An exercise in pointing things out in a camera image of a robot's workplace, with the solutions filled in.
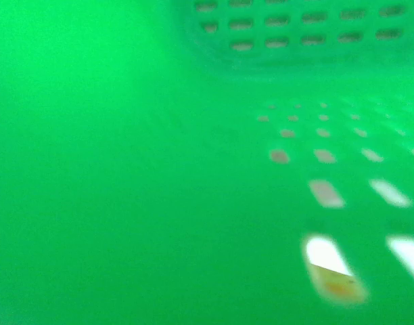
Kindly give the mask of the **green plastic mesh basket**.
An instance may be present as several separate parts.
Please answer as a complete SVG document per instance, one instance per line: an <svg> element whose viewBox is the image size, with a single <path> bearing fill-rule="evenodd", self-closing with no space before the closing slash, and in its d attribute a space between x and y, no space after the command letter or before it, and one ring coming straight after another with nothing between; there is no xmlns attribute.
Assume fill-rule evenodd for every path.
<svg viewBox="0 0 414 325"><path fill-rule="evenodd" d="M0 0L0 325L414 325L414 0Z"/></svg>

